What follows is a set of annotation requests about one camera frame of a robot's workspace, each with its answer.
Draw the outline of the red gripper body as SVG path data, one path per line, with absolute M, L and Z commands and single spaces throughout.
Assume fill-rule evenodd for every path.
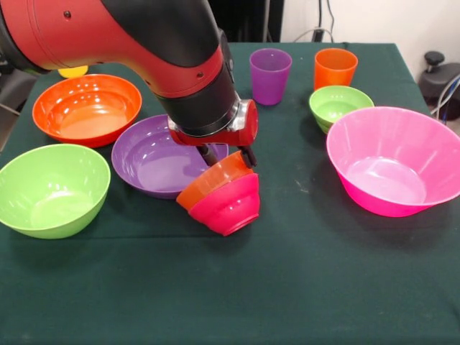
M 253 144 L 258 131 L 258 112 L 256 103 L 251 99 L 242 99 L 234 104 L 234 119 L 222 130 L 204 137 L 192 137 L 181 132 L 176 123 L 167 118 L 171 137 L 177 144 L 201 146 L 203 144 L 227 144 L 246 147 Z

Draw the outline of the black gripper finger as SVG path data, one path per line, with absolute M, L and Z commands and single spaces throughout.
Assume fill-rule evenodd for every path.
M 247 167 L 256 167 L 257 159 L 250 146 L 239 146 L 241 157 Z
M 218 162 L 214 151 L 207 144 L 197 146 L 196 149 L 198 150 L 198 153 L 201 155 L 207 166 L 211 167 Z

